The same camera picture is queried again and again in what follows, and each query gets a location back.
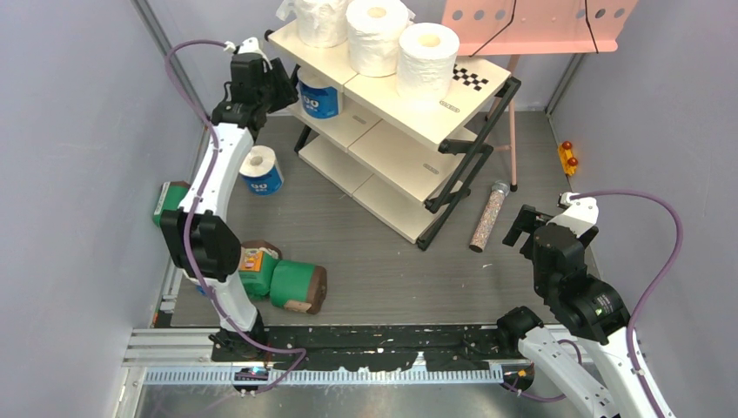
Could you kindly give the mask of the green wrapped package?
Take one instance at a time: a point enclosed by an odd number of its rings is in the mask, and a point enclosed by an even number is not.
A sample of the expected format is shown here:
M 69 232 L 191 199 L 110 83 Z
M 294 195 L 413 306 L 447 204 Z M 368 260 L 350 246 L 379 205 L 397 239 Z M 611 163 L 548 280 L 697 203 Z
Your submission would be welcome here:
M 284 310 L 317 314 L 327 295 L 327 271 L 323 266 L 281 260 L 272 275 L 270 301 Z
M 238 275 L 246 294 L 252 300 L 266 299 L 282 252 L 265 240 L 247 240 L 240 245 Z
M 152 220 L 156 227 L 160 227 L 160 221 L 164 211 L 175 211 L 181 200 L 187 195 L 191 186 L 186 181 L 167 181 L 162 184 L 158 202 L 152 214 Z

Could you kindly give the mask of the white paper towel roll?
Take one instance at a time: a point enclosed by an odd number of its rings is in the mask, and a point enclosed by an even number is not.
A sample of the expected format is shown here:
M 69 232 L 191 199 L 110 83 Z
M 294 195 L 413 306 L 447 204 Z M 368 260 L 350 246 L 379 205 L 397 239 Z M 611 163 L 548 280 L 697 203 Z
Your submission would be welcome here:
M 421 102 L 443 99 L 450 89 L 460 49 L 456 32 L 442 24 L 412 24 L 401 34 L 399 47 L 399 96 Z
M 394 74 L 399 60 L 399 38 L 414 17 L 402 1 L 352 1 L 346 11 L 352 69 L 370 78 Z
M 347 40 L 347 0 L 283 1 L 275 16 L 286 21 L 292 13 L 296 17 L 300 40 L 315 48 L 332 48 Z

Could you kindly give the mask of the cream three-tier shelf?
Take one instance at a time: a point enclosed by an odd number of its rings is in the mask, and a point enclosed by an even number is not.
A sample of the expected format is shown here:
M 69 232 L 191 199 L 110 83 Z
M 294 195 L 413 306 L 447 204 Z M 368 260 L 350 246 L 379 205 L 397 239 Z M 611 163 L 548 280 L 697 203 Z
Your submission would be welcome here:
M 461 57 L 446 97 L 415 104 L 398 96 L 395 77 L 355 72 L 346 44 L 310 47 L 295 23 L 267 31 L 265 40 L 344 99 L 342 112 L 328 119 L 310 117 L 302 104 L 290 107 L 304 126 L 298 156 L 397 234 L 427 249 L 492 155 L 486 140 L 503 110 L 494 111 L 479 132 L 469 131 L 468 122 L 494 100 L 511 104 L 520 81 L 484 58 Z

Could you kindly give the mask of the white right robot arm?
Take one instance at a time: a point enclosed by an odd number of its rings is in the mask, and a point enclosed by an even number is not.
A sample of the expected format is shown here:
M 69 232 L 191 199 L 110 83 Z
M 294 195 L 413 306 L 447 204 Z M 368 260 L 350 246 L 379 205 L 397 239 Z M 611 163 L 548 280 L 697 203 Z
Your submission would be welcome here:
M 585 417 L 672 417 L 628 326 L 634 316 L 613 287 L 587 270 L 585 250 L 598 232 L 598 214 L 594 199 L 573 203 L 557 216 L 523 205 L 503 243 L 513 246 L 527 234 L 520 252 L 532 262 L 534 291 L 601 378 L 566 354 L 527 307 L 498 319 L 498 349 L 530 360 Z

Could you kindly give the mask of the blue paper towel roll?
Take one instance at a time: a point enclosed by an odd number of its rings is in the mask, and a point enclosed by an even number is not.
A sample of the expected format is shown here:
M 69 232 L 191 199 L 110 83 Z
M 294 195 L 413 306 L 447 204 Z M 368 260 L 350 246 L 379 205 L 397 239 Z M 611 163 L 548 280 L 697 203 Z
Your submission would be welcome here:
M 275 151 L 265 145 L 255 145 L 244 158 L 239 175 L 255 195 L 268 196 L 284 184 Z
M 316 119 L 337 117 L 343 111 L 343 94 L 319 74 L 298 69 L 298 88 L 305 113 Z

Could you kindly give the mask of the glitter microphone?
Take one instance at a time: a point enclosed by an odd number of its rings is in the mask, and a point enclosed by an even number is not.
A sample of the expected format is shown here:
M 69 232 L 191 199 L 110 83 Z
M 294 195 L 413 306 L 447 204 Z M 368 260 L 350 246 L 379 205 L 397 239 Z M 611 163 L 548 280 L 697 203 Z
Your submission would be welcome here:
M 501 207 L 510 191 L 511 186 L 507 182 L 493 183 L 489 198 L 469 243 L 469 249 L 473 252 L 482 253 L 486 248 Z

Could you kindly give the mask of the pink music stand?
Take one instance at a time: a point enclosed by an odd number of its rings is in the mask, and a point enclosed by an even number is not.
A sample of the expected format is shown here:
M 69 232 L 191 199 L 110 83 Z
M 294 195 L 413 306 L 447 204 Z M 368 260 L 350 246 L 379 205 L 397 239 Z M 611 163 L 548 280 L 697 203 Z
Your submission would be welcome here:
M 461 56 L 616 51 L 637 0 L 447 1 L 441 23 L 460 37 Z

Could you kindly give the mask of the yellow toy with orange balls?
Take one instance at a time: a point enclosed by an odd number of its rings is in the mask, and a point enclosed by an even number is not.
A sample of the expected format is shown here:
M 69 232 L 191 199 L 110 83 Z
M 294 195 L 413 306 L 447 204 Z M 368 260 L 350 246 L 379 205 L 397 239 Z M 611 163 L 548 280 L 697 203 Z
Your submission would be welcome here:
M 573 176 L 579 165 L 579 160 L 574 156 L 573 144 L 569 141 L 564 141 L 558 146 L 557 152 L 564 173 L 568 177 Z

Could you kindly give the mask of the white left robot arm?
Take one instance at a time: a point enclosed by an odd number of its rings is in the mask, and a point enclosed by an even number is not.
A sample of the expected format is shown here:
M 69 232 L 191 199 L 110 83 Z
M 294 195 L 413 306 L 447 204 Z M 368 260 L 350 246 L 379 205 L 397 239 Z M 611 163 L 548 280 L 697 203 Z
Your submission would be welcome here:
M 205 117 L 211 136 L 205 159 L 178 207 L 163 210 L 160 229 L 175 266 L 198 282 L 218 313 L 213 341 L 255 361 L 267 339 L 239 277 L 242 246 L 226 213 L 240 167 L 268 114 L 295 103 L 297 92 L 279 59 L 246 50 L 232 55 L 224 87 L 224 99 Z

